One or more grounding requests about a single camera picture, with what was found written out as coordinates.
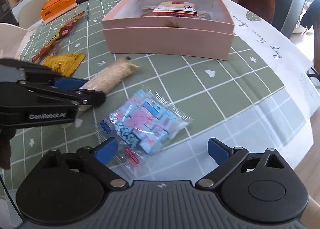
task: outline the white heart print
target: white heart print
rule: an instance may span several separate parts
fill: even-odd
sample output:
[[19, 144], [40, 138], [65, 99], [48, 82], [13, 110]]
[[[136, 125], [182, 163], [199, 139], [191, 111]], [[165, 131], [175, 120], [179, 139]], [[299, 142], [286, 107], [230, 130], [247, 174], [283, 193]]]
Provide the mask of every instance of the white heart print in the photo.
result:
[[215, 71], [206, 69], [205, 72], [209, 75], [209, 77], [214, 77], [216, 75]]

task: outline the yellow snack packet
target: yellow snack packet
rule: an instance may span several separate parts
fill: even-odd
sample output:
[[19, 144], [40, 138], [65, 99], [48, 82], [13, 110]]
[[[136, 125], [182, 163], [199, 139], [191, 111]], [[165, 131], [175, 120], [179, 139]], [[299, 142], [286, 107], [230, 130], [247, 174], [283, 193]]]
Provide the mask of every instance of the yellow snack packet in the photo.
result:
[[64, 54], [58, 56], [47, 56], [42, 65], [50, 67], [52, 71], [69, 77], [78, 68], [85, 54]]

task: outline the tablecloth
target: tablecloth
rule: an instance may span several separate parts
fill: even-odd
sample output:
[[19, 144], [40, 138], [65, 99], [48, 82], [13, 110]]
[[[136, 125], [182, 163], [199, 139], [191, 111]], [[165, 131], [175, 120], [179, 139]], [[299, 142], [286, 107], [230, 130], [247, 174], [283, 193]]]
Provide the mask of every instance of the tablecloth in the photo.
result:
[[[194, 119], [163, 152], [153, 156], [137, 179], [193, 182], [217, 167], [207, 153], [216, 137], [230, 147], [251, 152], [279, 150], [294, 168], [311, 147], [309, 118], [320, 97], [305, 71], [311, 62], [270, 24], [230, 0], [223, 0], [235, 23], [229, 60], [155, 54], [112, 54], [101, 28], [102, 18], [120, 0], [90, 0], [42, 26], [21, 54], [30, 61], [69, 18], [86, 10], [59, 54], [87, 56], [73, 77], [89, 79], [115, 59], [129, 55], [141, 69], [120, 83], [106, 102], [86, 111], [76, 124], [18, 130], [11, 140], [12, 168], [4, 172], [8, 189], [19, 187], [49, 149], [75, 152], [98, 145], [92, 126], [123, 104], [141, 85], [157, 91]], [[121, 167], [114, 170], [129, 179]]]

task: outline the red snack packet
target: red snack packet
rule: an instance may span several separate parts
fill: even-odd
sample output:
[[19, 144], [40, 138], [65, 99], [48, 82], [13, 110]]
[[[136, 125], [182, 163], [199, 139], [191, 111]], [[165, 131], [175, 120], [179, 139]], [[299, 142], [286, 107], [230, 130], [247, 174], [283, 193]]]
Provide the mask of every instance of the red snack packet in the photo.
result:
[[74, 16], [70, 20], [68, 20], [65, 24], [63, 24], [56, 32], [54, 37], [52, 39], [56, 39], [57, 41], [63, 38], [64, 36], [68, 35], [72, 29], [75, 23], [81, 19], [81, 17], [84, 15], [85, 11], [79, 13], [78, 15]]
[[44, 47], [42, 47], [40, 51], [32, 57], [32, 62], [34, 63], [36, 61], [41, 61], [43, 57], [45, 57], [49, 53], [49, 51], [56, 45], [56, 43], [56, 39], [52, 39], [47, 42]]

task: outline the plastic wrapper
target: plastic wrapper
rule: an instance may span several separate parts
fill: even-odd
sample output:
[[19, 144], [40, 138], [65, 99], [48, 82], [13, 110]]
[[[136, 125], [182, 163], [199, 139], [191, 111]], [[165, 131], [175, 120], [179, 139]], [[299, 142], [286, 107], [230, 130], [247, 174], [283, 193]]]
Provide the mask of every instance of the plastic wrapper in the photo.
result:
[[101, 142], [118, 138], [116, 163], [135, 178], [144, 162], [166, 147], [192, 119], [159, 94], [140, 89], [120, 108], [101, 120], [94, 130]]
[[75, 23], [82, 18], [84, 15], [85, 11], [77, 14], [76, 16], [72, 17], [70, 20], [68, 20], [65, 24], [63, 24], [56, 32], [56, 34], [53, 36], [52, 39], [56, 39], [57, 41], [60, 40], [61, 38], [65, 37], [68, 35], [72, 29]]
[[78, 68], [85, 54], [65, 54], [58, 56], [47, 56], [42, 65], [50, 67], [52, 71], [69, 77]]
[[[139, 66], [134, 64], [130, 57], [120, 58], [101, 70], [86, 82], [81, 89], [102, 91], [105, 94], [108, 94], [118, 83], [123, 81], [127, 76], [133, 74], [138, 68]], [[80, 105], [77, 116], [90, 107], [90, 105]]]
[[164, 1], [153, 11], [154, 16], [197, 17], [195, 5], [185, 1]]
[[56, 46], [57, 41], [55, 39], [50, 40], [47, 42], [41, 49], [40, 51], [32, 57], [32, 62], [33, 63], [39, 63], [41, 62], [50, 52], [50, 50]]
[[41, 49], [40, 51], [32, 57], [33, 63], [40, 63], [51, 51], [54, 46], [56, 46], [56, 43], [58, 40], [63, 38], [64, 36], [68, 35], [72, 29], [75, 23], [81, 19], [81, 17], [84, 15], [85, 11], [79, 13], [78, 15], [72, 17], [70, 20], [68, 20], [65, 24], [63, 24], [56, 32], [56, 34], [53, 36], [53, 38], [48, 41]]

